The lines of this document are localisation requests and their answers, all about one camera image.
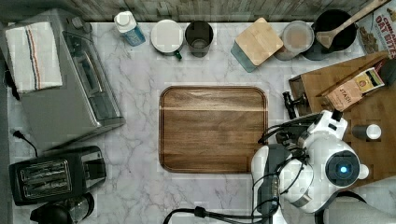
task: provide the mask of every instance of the blue light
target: blue light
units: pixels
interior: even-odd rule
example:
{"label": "blue light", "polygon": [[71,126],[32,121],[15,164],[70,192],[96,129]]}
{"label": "blue light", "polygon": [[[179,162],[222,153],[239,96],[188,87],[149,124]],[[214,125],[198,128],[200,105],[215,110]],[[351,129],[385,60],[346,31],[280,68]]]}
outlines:
{"label": "blue light", "polygon": [[347,172],[347,168],[345,166],[341,167],[341,173],[346,173]]}

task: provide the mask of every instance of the toaster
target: toaster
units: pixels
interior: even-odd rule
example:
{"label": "toaster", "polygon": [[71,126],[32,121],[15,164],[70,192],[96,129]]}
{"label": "toaster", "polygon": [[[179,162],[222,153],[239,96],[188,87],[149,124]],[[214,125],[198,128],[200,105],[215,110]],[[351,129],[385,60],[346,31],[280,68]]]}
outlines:
{"label": "toaster", "polygon": [[63,85],[20,95],[23,111],[39,150],[63,147],[125,123],[92,40],[92,26],[82,18],[54,8],[6,27],[0,47],[13,74],[5,31],[49,21]]}
{"label": "toaster", "polygon": [[69,149],[65,153],[9,165],[17,206],[61,201],[89,192],[106,180],[99,147]]}

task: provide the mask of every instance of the cup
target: cup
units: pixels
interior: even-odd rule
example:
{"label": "cup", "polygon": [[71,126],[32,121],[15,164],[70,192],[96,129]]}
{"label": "cup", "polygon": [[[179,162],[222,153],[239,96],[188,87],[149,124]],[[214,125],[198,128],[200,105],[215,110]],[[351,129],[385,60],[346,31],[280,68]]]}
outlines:
{"label": "cup", "polygon": [[191,54],[202,58],[209,52],[213,29],[205,21],[193,21],[187,27],[185,37]]}
{"label": "cup", "polygon": [[[314,24],[312,24],[312,28],[314,29],[314,34],[316,36],[317,32],[333,30],[338,26],[340,26],[345,21],[347,21],[349,18],[350,15],[343,10],[339,10],[339,9],[327,10],[317,18]],[[315,38],[311,48],[309,48],[307,51],[303,52],[302,54],[308,60],[312,60],[312,61],[323,60],[329,57],[329,55],[331,55],[331,53],[335,51],[349,48],[349,46],[355,41],[356,34],[357,34],[357,27],[355,23],[353,23],[335,36],[334,40],[332,41],[332,45],[330,46],[329,49],[321,45],[318,42],[318,40]]]}
{"label": "cup", "polygon": [[280,37],[283,47],[274,56],[281,61],[288,61],[299,53],[308,50],[314,43],[314,30],[304,21],[293,21],[285,27]]}
{"label": "cup", "polygon": [[159,21],[152,28],[151,43],[163,55],[176,56],[181,59],[180,51],[183,48],[183,30],[175,21]]}
{"label": "cup", "polygon": [[376,124],[355,125],[352,128],[353,136],[363,140],[375,140],[381,136],[381,128]]}

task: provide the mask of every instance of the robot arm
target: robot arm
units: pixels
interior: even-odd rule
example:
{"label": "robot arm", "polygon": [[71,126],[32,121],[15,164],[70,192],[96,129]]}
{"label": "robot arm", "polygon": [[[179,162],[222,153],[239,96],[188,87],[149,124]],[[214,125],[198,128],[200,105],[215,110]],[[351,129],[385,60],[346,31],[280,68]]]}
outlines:
{"label": "robot arm", "polygon": [[[360,163],[354,150],[342,141],[347,128],[347,121],[340,113],[322,111],[318,118],[301,133],[295,145],[307,156],[306,160],[298,160],[289,154],[279,156],[273,145],[262,147],[252,161],[252,173],[255,182],[254,202],[260,204],[265,199],[274,198],[268,178],[262,178],[274,172],[271,162],[280,164],[287,161],[278,172],[278,197],[286,199],[306,213],[315,213],[327,206],[334,195],[340,190],[351,186],[360,178],[368,175],[367,166]],[[268,207],[260,208],[257,214],[264,214]],[[277,209],[274,218],[286,223]]]}

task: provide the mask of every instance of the toaster oven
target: toaster oven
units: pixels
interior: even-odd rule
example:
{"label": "toaster oven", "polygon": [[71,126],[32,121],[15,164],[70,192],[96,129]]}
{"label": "toaster oven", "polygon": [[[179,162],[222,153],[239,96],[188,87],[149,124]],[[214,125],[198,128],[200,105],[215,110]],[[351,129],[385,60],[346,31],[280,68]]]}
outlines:
{"label": "toaster oven", "polygon": [[[124,124],[88,22],[55,8],[5,30],[42,21],[50,22],[54,34],[63,85],[20,95],[37,148],[62,147]],[[0,47],[12,73],[5,30]]]}

